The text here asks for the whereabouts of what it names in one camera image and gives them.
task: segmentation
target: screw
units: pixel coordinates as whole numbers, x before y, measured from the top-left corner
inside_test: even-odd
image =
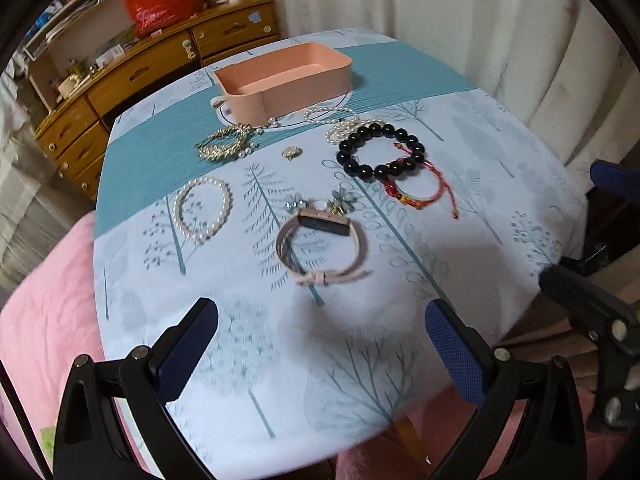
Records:
[[[494,356],[498,361],[506,362],[511,359],[511,354],[506,348],[496,348],[494,350]]]
[[[622,403],[617,397],[611,397],[604,408],[604,418],[609,424],[613,424],[620,417]]]
[[[133,357],[136,360],[144,359],[148,354],[149,354],[149,347],[144,345],[136,346],[131,351],[131,357]]]
[[[81,354],[74,359],[74,366],[81,368],[89,362],[89,356],[87,354]]]
[[[624,341],[626,338],[626,325],[621,319],[611,323],[611,335],[618,341]]]

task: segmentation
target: blue gripper pad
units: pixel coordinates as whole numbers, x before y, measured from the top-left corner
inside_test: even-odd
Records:
[[[640,171],[627,170],[619,164],[596,160],[591,165],[589,175],[595,187],[640,203]]]
[[[449,320],[438,306],[438,303],[443,301],[434,300],[427,305],[424,317],[427,334],[440,354],[460,396],[479,410],[486,399],[484,368],[465,343],[461,333],[454,327],[453,321]],[[460,324],[459,328],[471,330],[463,325],[448,305],[444,305],[444,308],[449,309],[449,315],[455,317]]]
[[[160,402],[180,397],[217,329],[218,308],[208,298],[200,298],[180,324],[169,329],[184,331],[156,373],[156,395]]]

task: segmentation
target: black bead bracelet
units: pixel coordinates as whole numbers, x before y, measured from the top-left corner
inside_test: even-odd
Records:
[[[394,160],[389,164],[380,164],[374,170],[369,164],[359,164],[354,158],[353,153],[364,146],[364,143],[373,137],[385,136],[388,139],[395,138],[398,142],[402,142],[411,150],[411,156],[400,160]],[[424,146],[418,141],[418,138],[409,135],[404,128],[394,128],[392,124],[380,126],[378,123],[369,126],[361,126],[354,133],[343,140],[338,147],[340,151],[335,154],[335,160],[342,166],[344,172],[349,176],[357,176],[361,180],[371,180],[373,177],[380,181],[388,179],[391,176],[400,176],[402,173],[415,171],[418,165],[424,162]]]

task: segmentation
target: plastic bag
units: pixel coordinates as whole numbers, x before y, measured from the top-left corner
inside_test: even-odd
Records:
[[[139,38],[187,20],[202,10],[203,0],[124,0]]]

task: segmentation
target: pink box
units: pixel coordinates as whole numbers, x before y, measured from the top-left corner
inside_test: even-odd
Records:
[[[264,126],[351,90],[351,58],[321,43],[302,43],[214,72],[234,118]]]

